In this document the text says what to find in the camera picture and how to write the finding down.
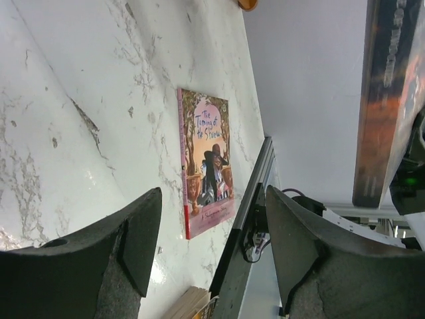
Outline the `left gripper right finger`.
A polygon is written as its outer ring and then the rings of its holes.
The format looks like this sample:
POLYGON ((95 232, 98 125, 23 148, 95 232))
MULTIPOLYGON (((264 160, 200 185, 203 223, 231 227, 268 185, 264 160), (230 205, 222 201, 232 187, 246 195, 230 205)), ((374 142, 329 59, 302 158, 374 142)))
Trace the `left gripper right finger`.
POLYGON ((423 318, 424 253, 374 241, 266 190, 284 314, 290 318, 423 318))

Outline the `Tale of Two Cities book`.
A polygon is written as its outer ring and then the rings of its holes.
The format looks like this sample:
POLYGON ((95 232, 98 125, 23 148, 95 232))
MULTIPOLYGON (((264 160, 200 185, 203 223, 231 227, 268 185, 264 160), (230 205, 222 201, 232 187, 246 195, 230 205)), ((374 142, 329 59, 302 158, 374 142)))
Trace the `Tale of Two Cities book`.
POLYGON ((368 1, 353 205, 377 208, 424 106, 424 2, 368 1))

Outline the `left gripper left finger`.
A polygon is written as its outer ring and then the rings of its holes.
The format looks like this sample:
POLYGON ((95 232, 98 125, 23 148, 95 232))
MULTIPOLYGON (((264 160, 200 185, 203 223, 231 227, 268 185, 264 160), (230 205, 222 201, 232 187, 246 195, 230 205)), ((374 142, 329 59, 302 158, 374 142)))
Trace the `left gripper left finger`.
POLYGON ((137 318, 161 220, 153 188, 123 209, 49 241, 1 253, 2 318, 137 318))

